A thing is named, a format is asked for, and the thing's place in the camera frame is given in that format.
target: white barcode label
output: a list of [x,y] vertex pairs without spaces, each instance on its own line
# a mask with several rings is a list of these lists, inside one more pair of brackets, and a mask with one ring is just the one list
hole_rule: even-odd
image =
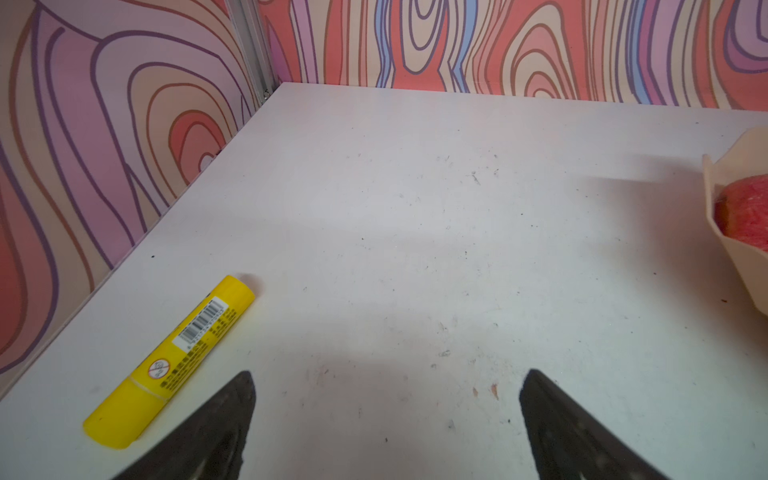
[[210,299],[205,308],[189,322],[186,328],[181,330],[181,333],[174,339],[173,344],[188,353],[229,307],[218,296]]

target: wavy line pattern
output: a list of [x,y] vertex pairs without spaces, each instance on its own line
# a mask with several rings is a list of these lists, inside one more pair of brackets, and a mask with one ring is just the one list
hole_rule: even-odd
[[223,0],[7,3],[0,392],[257,108]]
[[763,0],[254,1],[281,81],[768,110]]

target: glue stick cap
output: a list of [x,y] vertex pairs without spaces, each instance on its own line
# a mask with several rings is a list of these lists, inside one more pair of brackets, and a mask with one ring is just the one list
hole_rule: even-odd
[[141,435],[167,400],[147,392],[129,376],[83,422],[83,429],[96,442],[125,449]]

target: white table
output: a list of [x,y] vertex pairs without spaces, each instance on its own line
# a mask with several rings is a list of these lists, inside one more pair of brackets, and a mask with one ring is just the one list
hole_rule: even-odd
[[[764,478],[768,319],[700,174],[758,124],[284,84],[0,402],[0,478],[110,478],[242,369],[241,478],[536,478],[530,368],[675,480]],[[88,439],[228,273],[257,303],[139,441]]]

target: glue stick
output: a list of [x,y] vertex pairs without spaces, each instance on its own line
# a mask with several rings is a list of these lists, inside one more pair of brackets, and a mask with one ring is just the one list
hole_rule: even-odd
[[235,277],[224,278],[85,419],[85,433],[113,449],[128,447],[255,298]]

